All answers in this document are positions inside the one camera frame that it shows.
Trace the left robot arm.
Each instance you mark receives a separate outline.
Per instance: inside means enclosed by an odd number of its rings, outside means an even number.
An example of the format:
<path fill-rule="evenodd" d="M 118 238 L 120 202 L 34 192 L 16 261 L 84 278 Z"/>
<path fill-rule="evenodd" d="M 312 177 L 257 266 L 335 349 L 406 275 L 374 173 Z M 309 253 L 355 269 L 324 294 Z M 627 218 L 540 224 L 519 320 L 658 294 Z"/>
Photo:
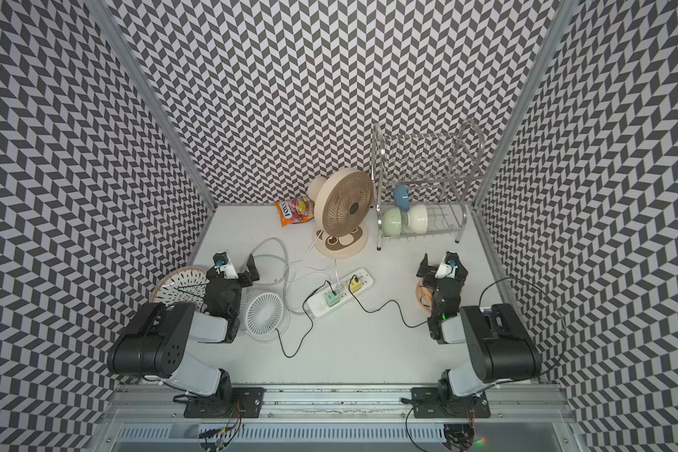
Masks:
<path fill-rule="evenodd" d="M 173 271 L 121 331 L 107 354 L 108 370 L 180 391 L 176 401 L 188 412 L 238 410 L 240 397 L 233 394 L 229 373 L 191 354 L 188 345 L 233 343 L 243 290 L 259 280 L 252 255 L 238 271 L 227 252 L 214 255 L 211 269 Z"/>

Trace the yellow usb charger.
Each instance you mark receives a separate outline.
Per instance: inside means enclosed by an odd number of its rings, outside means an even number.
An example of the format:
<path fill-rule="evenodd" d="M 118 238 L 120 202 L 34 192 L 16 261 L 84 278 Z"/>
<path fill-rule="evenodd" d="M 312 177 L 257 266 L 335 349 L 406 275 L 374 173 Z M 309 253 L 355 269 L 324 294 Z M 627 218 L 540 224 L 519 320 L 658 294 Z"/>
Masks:
<path fill-rule="evenodd" d="M 357 293 L 363 287 L 363 282 L 357 275 L 353 275 L 348 283 L 348 290 L 350 293 Z"/>

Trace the white power strip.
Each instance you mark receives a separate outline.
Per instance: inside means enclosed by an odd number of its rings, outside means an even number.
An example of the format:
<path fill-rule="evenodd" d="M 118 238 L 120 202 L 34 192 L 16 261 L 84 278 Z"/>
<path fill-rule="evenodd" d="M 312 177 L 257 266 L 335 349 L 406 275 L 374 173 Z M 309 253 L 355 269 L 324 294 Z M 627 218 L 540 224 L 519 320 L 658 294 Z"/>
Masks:
<path fill-rule="evenodd" d="M 308 299 L 306 307 L 313 318 L 323 318 L 354 301 L 355 296 L 367 292 L 374 284 L 374 278 L 366 269 L 357 269 L 338 284 L 320 289 Z"/>

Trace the green usb charger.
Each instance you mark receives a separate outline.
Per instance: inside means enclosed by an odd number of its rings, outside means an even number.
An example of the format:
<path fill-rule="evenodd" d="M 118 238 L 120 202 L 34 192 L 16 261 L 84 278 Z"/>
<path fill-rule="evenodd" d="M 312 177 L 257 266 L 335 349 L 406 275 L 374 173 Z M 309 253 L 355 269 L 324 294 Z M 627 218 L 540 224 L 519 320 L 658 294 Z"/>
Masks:
<path fill-rule="evenodd" d="M 341 301 L 341 293 L 335 290 L 329 290 L 325 294 L 325 303 L 328 307 L 333 307 Z"/>

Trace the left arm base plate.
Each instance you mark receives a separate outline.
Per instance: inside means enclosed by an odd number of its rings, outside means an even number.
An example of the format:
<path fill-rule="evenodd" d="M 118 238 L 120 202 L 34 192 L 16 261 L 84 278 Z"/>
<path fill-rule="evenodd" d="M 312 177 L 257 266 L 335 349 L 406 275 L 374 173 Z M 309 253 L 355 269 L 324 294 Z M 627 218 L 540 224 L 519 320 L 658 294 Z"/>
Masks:
<path fill-rule="evenodd" d="M 222 399 L 218 395 L 212 397 L 177 395 L 173 401 L 185 407 L 184 418 L 228 419 L 233 415 L 256 419 L 263 407 L 265 394 L 265 388 L 249 386 L 234 388 L 229 399 Z"/>

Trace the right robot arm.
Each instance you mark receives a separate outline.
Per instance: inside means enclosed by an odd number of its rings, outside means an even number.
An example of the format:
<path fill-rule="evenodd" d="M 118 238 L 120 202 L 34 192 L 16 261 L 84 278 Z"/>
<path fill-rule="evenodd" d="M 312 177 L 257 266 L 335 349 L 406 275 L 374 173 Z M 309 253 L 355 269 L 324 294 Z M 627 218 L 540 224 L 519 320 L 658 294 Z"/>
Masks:
<path fill-rule="evenodd" d="M 522 382 L 542 373 L 542 357 L 516 311 L 506 303 L 488 308 L 463 305 L 468 270 L 455 252 L 431 265 L 425 255 L 416 276 L 429 292 L 429 336 L 440 345 L 467 347 L 468 361 L 443 372 L 433 404 L 455 414 L 480 403 L 489 388 Z"/>

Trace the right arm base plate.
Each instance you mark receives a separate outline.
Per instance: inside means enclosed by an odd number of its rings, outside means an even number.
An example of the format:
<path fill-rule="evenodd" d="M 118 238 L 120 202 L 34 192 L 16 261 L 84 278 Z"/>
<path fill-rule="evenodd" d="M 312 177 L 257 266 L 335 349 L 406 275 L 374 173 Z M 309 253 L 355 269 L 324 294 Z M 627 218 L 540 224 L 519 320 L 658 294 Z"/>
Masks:
<path fill-rule="evenodd" d="M 484 393 L 470 397 L 442 399 L 436 387 L 411 389 L 414 416 L 419 419 L 486 419 L 491 417 L 490 405 Z"/>

